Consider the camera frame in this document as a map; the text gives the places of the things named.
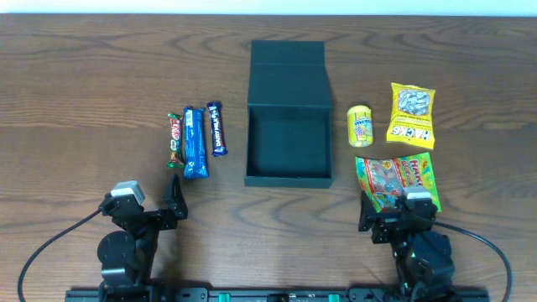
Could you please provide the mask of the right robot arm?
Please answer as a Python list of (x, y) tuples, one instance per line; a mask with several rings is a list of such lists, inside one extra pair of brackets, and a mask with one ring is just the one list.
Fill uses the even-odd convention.
[(432, 194), (422, 186), (405, 188), (387, 211), (377, 211), (372, 198), (361, 193), (358, 230), (371, 232), (374, 244), (391, 247), (398, 275), (396, 289), (372, 289), (372, 300), (442, 301), (455, 296), (449, 237), (431, 230), (437, 211)]

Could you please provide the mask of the KitKat chocolate bar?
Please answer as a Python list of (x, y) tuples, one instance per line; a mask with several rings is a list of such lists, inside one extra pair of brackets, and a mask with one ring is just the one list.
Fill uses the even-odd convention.
[(170, 134), (170, 157), (167, 166), (169, 168), (183, 168), (185, 165), (182, 155), (182, 122), (179, 114), (169, 113), (168, 119), (171, 128)]

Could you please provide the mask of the blue Oreo cookie pack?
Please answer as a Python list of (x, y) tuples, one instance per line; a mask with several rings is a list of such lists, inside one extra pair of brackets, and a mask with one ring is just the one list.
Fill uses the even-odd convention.
[(186, 107), (185, 115), (185, 167), (187, 180), (208, 178), (204, 132), (204, 108)]

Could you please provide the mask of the dark green gift box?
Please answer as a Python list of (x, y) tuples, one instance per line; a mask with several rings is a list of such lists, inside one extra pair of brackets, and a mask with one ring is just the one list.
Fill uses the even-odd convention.
[(254, 40), (245, 185), (329, 188), (331, 110), (323, 42)]

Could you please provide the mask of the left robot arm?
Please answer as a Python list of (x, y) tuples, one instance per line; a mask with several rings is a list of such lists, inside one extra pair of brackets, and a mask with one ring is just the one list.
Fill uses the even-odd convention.
[(173, 175), (162, 201), (164, 209), (146, 211), (145, 195), (136, 180), (116, 184), (104, 197), (99, 210), (120, 229), (99, 243), (97, 256), (102, 264), (100, 301), (174, 301), (168, 285), (151, 278), (159, 234), (174, 230), (188, 216), (180, 188), (180, 177)]

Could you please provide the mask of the purple Dairy Milk bar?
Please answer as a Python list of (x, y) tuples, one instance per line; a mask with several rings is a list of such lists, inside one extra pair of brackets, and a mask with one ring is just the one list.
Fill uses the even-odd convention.
[(207, 103), (211, 119), (212, 155), (214, 157), (224, 156), (228, 153), (222, 127), (221, 107), (220, 102)]

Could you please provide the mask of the yellow Mentos bottle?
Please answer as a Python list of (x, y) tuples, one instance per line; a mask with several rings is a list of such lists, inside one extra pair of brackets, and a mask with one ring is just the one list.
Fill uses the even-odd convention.
[(373, 143), (371, 109), (364, 105), (351, 107), (347, 111), (348, 141), (352, 147), (363, 148)]

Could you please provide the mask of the yellow Hacks candy bag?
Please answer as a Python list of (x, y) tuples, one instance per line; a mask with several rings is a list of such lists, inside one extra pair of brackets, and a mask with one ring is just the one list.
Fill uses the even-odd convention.
[(399, 83), (392, 83), (391, 88), (392, 111), (386, 141), (432, 150), (435, 145), (432, 121), (435, 90)]

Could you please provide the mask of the green Haribo gummy bag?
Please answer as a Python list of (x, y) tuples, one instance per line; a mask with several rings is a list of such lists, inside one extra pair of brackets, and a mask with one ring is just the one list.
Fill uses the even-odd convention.
[(428, 152), (394, 159), (356, 157), (357, 178), (376, 212), (395, 207), (405, 188), (423, 186), (431, 193), (432, 202), (441, 212), (435, 175)]

